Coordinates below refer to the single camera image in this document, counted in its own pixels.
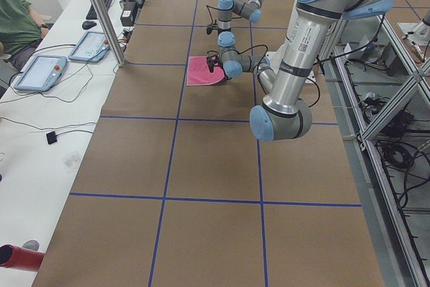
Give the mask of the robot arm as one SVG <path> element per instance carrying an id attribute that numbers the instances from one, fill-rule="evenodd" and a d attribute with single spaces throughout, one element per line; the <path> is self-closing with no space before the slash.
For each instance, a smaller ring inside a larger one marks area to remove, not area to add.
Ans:
<path id="1" fill-rule="evenodd" d="M 218 0 L 218 19 L 214 29 L 221 34 L 230 32 L 232 27 L 232 15 L 245 18 L 251 23 L 257 23 L 261 17 L 261 7 L 264 0 Z"/>
<path id="2" fill-rule="evenodd" d="M 312 114 L 300 99 L 300 92 L 327 37 L 330 26 L 340 19 L 382 15 L 394 0 L 296 0 L 292 29 L 281 48 L 279 68 L 273 70 L 262 56 L 240 54 L 231 32 L 237 14 L 250 22 L 261 16 L 264 0 L 219 0 L 218 61 L 228 78 L 252 72 L 265 91 L 261 104 L 249 114 L 252 133 L 260 141 L 304 136 L 312 124 Z"/>

